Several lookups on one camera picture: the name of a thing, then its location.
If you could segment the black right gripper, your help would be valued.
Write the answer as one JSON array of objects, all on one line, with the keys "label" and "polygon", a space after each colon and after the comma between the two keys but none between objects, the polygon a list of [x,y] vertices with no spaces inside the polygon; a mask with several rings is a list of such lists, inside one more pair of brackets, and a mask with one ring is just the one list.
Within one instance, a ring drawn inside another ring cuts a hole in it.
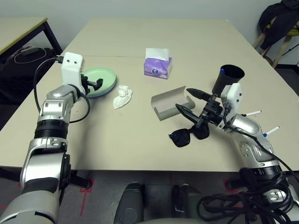
[{"label": "black right gripper", "polygon": [[178,111],[188,120],[193,122],[197,127],[201,127],[203,124],[212,123],[215,126],[218,126],[222,120],[223,115],[221,114],[223,111],[223,107],[220,106],[220,102],[216,101],[217,96],[212,96],[204,91],[197,90],[194,88],[186,89],[188,93],[190,93],[195,98],[206,101],[206,105],[203,108],[200,116],[196,116],[191,109],[175,104]]}]

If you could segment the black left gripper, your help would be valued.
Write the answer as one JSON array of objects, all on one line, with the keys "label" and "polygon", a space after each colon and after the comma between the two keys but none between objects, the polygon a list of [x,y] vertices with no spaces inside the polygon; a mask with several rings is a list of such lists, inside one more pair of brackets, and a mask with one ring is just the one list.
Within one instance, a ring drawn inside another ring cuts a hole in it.
[{"label": "black left gripper", "polygon": [[88,77],[81,74],[81,84],[85,90],[85,94],[87,95],[90,92],[88,86],[93,87],[95,91],[97,91],[103,84],[103,79],[98,79],[96,82],[88,81]]}]

